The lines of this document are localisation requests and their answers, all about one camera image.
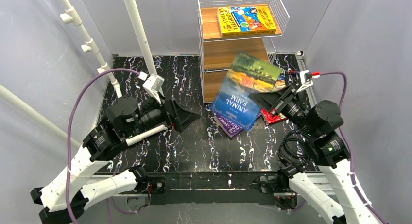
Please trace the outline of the orange 130-storey treehouse book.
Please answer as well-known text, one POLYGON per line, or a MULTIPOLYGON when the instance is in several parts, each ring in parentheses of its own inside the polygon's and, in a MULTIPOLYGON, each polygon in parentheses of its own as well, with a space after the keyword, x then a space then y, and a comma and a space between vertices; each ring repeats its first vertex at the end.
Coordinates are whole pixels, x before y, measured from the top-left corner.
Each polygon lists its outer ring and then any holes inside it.
POLYGON ((222 38, 275 34, 278 30, 269 6, 226 6, 217 9, 222 38))

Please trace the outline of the white wire wooden shelf rack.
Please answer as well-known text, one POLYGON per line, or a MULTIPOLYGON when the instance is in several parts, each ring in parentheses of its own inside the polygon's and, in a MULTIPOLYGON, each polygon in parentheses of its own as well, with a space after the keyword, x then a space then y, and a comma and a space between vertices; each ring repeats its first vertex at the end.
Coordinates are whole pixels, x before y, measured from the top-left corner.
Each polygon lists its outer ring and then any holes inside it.
POLYGON ((213 102, 239 51, 273 63, 290 15, 282 0, 197 0, 200 74, 204 103, 213 102), (241 37, 221 36, 217 12, 226 6, 268 6, 276 33, 241 37))

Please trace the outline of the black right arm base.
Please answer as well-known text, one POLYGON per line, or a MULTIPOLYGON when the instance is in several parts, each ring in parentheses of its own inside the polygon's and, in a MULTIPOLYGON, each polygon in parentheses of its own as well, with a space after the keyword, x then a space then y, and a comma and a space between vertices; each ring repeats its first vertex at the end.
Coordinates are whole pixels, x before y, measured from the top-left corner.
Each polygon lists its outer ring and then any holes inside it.
POLYGON ((298 193, 289 188, 289 184, 282 175, 270 174, 256 177, 250 188, 257 189, 263 194, 272 194, 278 211, 292 213, 300 210, 306 200, 298 201, 298 193))

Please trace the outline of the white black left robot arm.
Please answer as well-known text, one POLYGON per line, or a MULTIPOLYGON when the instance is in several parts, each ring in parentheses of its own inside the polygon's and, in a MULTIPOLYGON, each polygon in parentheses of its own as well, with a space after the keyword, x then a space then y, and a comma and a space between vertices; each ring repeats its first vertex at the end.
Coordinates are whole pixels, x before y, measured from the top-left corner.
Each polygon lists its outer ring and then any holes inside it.
POLYGON ((44 224, 69 224, 92 205, 116 194, 151 192, 151 180, 142 166, 133 166, 108 179, 89 183, 100 168, 120 152, 165 130, 185 131, 200 115, 184 109, 175 99, 118 98, 106 109, 101 121, 84 138, 71 167, 65 168, 45 187, 30 195, 43 206, 39 217, 44 224))

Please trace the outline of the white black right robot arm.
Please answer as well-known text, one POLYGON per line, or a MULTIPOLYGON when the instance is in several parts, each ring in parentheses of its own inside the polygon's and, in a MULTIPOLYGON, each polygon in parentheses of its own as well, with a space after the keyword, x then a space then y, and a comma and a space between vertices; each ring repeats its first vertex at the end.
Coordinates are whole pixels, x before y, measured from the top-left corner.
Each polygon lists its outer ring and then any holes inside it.
POLYGON ((383 224, 385 221, 373 210, 357 179, 349 146, 336 133, 343 125, 338 105, 323 100, 307 110, 297 94, 294 86, 287 86, 249 97, 263 109, 281 113, 296 125, 307 138, 303 148, 328 180, 338 201, 312 183, 297 165, 280 168, 277 184, 304 198, 328 224, 383 224))

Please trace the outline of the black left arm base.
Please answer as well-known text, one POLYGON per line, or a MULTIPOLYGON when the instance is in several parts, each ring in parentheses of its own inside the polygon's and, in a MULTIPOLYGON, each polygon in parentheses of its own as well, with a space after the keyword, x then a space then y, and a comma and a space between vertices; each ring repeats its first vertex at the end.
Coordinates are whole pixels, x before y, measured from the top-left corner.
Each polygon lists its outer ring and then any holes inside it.
POLYGON ((149 175, 146 182, 142 185, 136 185, 131 191, 121 192, 121 195, 135 195, 135 194, 147 194, 150 191, 150 195, 164 194, 165 193, 166 179, 159 175, 149 175))

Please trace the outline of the blue animal farm book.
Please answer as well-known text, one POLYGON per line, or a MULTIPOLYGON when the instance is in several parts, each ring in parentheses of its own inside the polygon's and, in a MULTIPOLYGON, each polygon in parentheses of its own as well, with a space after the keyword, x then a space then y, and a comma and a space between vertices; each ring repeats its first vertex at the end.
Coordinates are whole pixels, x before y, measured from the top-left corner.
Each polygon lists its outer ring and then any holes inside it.
POLYGON ((249 95, 272 92, 283 69, 245 52, 238 52, 215 96, 210 110, 244 130, 251 130, 261 106, 249 95))

